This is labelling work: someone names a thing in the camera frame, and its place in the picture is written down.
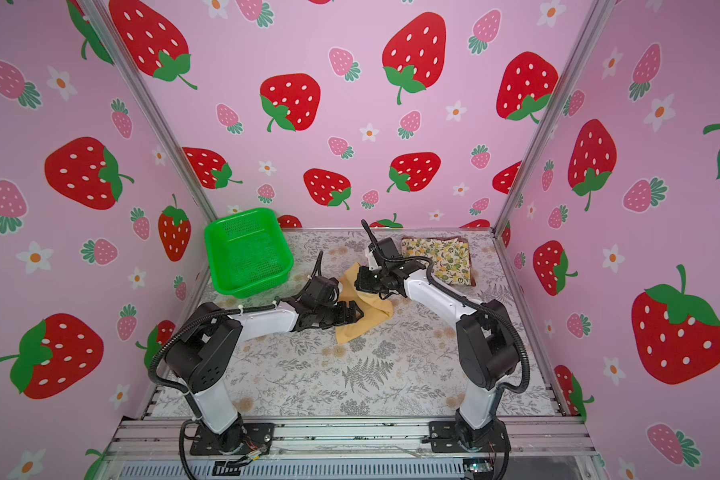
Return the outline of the green plastic basket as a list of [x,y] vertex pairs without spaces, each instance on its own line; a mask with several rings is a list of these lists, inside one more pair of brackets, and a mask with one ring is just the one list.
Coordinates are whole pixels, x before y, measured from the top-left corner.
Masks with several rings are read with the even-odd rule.
[[238,299],[284,284],[294,256],[275,212],[255,208],[218,219],[204,230],[212,284]]

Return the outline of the aluminium mounting rail frame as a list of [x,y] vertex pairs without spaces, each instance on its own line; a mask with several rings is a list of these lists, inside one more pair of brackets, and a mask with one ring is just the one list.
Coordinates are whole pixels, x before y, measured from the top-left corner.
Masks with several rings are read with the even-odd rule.
[[191,456],[195,426],[179,419],[124,421],[90,479],[463,479],[464,459],[494,463],[493,479],[606,479],[604,461],[574,417],[506,417],[512,450],[435,453],[428,424],[444,417],[286,418],[267,455]]

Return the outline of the right aluminium corner post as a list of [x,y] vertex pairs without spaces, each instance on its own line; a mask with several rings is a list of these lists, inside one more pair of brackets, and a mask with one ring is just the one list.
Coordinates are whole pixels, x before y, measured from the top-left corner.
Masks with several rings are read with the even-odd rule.
[[521,162],[506,204],[501,210],[497,224],[492,228],[495,238],[499,238],[506,229],[520,196],[543,155],[543,150],[552,138],[553,129],[558,124],[562,114],[564,101],[573,91],[583,67],[596,46],[604,27],[607,25],[615,4],[616,2],[613,0],[598,0],[592,3],[579,37],[575,41],[565,67],[560,73],[557,87],[544,109],[544,115],[532,137],[525,158]]

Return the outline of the left aluminium corner post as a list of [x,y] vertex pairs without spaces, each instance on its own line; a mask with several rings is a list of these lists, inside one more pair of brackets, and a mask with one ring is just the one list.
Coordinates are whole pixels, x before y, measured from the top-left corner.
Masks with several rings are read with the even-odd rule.
[[193,202],[202,212],[205,222],[211,223],[217,220],[218,216],[196,179],[193,169],[169,123],[166,121],[148,86],[143,81],[142,73],[138,70],[127,51],[126,45],[117,33],[109,16],[107,4],[106,1],[80,1],[83,11],[89,17],[92,28],[111,55],[114,65],[135,97],[160,145],[171,160],[174,170],[190,192]]

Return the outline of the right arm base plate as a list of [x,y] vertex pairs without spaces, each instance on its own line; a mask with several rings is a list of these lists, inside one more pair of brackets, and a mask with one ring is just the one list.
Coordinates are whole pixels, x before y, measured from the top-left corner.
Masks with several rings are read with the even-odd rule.
[[506,425],[498,419],[480,429],[473,429],[462,420],[432,421],[422,443],[429,444],[435,453],[507,453],[512,450]]

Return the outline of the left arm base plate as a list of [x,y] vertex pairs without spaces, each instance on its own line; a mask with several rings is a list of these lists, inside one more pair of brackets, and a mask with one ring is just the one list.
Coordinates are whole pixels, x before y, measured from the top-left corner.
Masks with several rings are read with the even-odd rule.
[[267,455],[274,438],[274,423],[236,423],[220,434],[200,424],[190,446],[191,456],[237,458],[251,454]]

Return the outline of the aluminium corner post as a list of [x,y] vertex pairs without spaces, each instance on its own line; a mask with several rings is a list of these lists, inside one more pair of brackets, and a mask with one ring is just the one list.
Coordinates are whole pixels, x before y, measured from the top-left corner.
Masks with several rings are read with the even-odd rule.
[[544,115],[532,137],[525,158],[521,162],[506,204],[501,210],[497,224],[492,228],[495,238],[499,238],[506,229],[520,196],[543,155],[543,150],[552,138],[553,129],[558,124],[562,114],[564,101],[573,91],[583,67],[596,46],[604,27],[607,25],[615,4],[616,2],[613,0],[598,0],[592,3],[579,37],[575,41],[565,67],[560,73],[557,87],[544,109]]
[[138,70],[127,51],[126,45],[117,33],[109,16],[107,4],[106,1],[80,1],[83,11],[89,17],[92,28],[111,55],[114,65],[135,97],[160,145],[171,160],[174,170],[190,192],[193,202],[202,212],[205,222],[211,223],[217,220],[218,216],[196,179],[193,169],[169,123],[166,121],[148,86],[143,81],[142,73]]

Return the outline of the tan cloth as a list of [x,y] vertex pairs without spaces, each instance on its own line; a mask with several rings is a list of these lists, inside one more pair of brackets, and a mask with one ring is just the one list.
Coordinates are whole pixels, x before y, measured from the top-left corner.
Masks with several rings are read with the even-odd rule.
[[390,300],[382,300],[377,294],[360,292],[355,288],[359,269],[360,264],[355,263],[339,279],[341,285],[339,299],[345,302],[354,301],[363,312],[363,317],[355,323],[335,329],[335,337],[339,345],[362,336],[394,315],[394,306]]

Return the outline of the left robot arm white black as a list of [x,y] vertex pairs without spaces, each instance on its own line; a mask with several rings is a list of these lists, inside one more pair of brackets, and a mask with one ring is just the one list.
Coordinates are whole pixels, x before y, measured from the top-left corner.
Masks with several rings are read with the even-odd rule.
[[340,282],[324,277],[321,263],[318,258],[296,294],[266,305],[232,309],[212,302],[200,305],[148,361],[149,379],[182,394],[197,424],[196,436],[211,450],[237,454],[256,449],[223,385],[238,344],[276,333],[328,330],[364,317],[356,301],[340,298]]

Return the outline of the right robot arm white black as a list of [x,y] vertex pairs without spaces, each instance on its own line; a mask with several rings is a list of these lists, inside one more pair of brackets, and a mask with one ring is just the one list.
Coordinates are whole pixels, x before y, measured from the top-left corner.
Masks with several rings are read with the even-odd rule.
[[370,244],[355,281],[357,290],[386,300],[401,296],[426,307],[452,325],[463,373],[469,380],[455,414],[454,441],[466,451],[498,446],[511,451],[506,424],[498,408],[504,394],[525,392],[531,380],[530,358],[508,310],[499,300],[480,303],[440,282],[435,262],[425,256],[403,256],[394,241],[378,239],[361,222]]

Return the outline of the green circuit board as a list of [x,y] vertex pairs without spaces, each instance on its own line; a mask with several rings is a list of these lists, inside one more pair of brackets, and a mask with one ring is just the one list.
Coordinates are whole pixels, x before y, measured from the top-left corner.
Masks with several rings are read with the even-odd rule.
[[492,480],[494,478],[494,463],[486,458],[464,459],[464,480]]

